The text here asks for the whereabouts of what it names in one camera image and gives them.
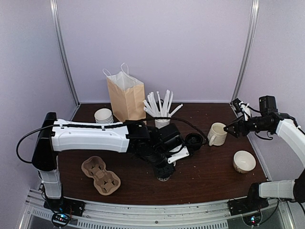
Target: white wall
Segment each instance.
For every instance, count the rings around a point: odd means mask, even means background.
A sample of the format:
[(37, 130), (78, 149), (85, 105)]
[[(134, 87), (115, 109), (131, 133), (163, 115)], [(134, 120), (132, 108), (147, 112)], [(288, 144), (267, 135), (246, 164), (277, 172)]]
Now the white wall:
[(248, 32), (251, 0), (65, 0), (58, 2), (81, 102), (109, 101), (102, 69), (128, 63), (146, 93), (176, 101), (229, 102)]
[[(71, 118), (75, 109), (64, 76), (50, 2), (2, 0), (0, 3), (0, 228), (15, 228), (37, 171), (18, 160), (15, 147), (39, 128), (47, 112)], [(20, 147), (31, 160), (35, 137)]]
[[(305, 1), (260, 1), (254, 44), (238, 97), (258, 109), (258, 98), (274, 95), (280, 112), (294, 116), (305, 127)], [(265, 160), (271, 179), (294, 179), (303, 171), (301, 161), (278, 137), (263, 141), (250, 136)], [(297, 205), (294, 217), (304, 228)]]

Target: white mug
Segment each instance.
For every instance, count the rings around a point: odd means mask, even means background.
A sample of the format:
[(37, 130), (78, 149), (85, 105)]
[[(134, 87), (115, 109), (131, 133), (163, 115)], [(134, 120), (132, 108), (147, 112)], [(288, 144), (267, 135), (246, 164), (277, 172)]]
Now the white mug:
[(227, 137), (227, 132), (224, 131), (225, 124), (214, 123), (211, 126), (210, 132), (208, 134), (209, 146), (221, 146), (225, 142)]

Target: wood surface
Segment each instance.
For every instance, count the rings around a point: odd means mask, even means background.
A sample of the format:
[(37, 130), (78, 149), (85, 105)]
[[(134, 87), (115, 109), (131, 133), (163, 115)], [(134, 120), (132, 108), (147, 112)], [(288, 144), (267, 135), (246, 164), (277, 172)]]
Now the wood surface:
[[(73, 121), (94, 123), (95, 111), (104, 107), (110, 108), (110, 104), (82, 104)], [(208, 134), (213, 123), (230, 124), (235, 114), (229, 104), (183, 104), (175, 117), (190, 121)], [(184, 137), (196, 132), (184, 123), (175, 123)], [(239, 150), (246, 150), (256, 158), (256, 168), (248, 174), (239, 174), (233, 168), (233, 156)], [(121, 187), (109, 196), (100, 195), (92, 179), (81, 170), (83, 161), (91, 156), (100, 156), (107, 170), (121, 179)], [(179, 160), (175, 168), (171, 178), (161, 182), (154, 177), (149, 164), (132, 159), (129, 154), (96, 150), (71, 150), (59, 154), (64, 195), (90, 201), (136, 205), (202, 203), (246, 196), (253, 182), (266, 181), (247, 137), (237, 139), (228, 135), (224, 145), (205, 145), (193, 157)]]

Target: white paper cup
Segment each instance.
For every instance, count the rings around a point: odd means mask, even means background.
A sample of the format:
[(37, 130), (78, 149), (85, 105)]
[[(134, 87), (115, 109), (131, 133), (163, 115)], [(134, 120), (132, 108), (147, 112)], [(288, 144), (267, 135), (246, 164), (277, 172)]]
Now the white paper cup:
[(224, 131), (225, 124), (223, 123), (214, 123), (211, 126), (211, 129), (208, 134), (209, 146), (221, 146), (225, 142), (227, 137), (227, 132)]
[(96, 123), (113, 123), (111, 110), (102, 108), (94, 113)]
[(233, 167), (238, 173), (248, 173), (256, 166), (256, 160), (252, 154), (240, 150), (235, 153), (233, 158)]
[(170, 121), (171, 121), (170, 119), (156, 119), (154, 121), (154, 124), (158, 129), (160, 129), (160, 128), (168, 125), (170, 123)]

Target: paper bag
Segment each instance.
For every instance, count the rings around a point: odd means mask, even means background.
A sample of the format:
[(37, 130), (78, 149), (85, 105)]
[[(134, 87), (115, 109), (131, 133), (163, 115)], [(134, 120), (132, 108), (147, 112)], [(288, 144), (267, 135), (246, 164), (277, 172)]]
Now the paper bag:
[(109, 71), (103, 69), (107, 77), (107, 85), (113, 115), (120, 121), (138, 120), (146, 117), (144, 111), (144, 83), (129, 75), (123, 70), (116, 75), (111, 75)]

